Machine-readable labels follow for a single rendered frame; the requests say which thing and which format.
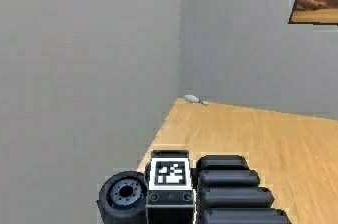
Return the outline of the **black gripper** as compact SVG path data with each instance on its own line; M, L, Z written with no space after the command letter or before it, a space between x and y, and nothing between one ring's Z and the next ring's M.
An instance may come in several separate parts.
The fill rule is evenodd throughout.
M146 224L144 174L122 171L105 181L97 206L103 224Z

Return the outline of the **white bowling pin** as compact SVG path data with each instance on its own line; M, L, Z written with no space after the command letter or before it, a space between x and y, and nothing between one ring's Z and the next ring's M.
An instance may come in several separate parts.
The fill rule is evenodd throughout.
M184 99L189 102L189 103L196 103L196 104L201 104L204 106L208 106L209 103L205 100L199 99L197 96L195 95L185 95Z

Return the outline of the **framed brown wall picture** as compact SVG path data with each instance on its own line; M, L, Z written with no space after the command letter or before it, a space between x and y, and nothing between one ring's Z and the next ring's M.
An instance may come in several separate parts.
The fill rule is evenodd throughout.
M338 0L294 0L288 23L338 26Z

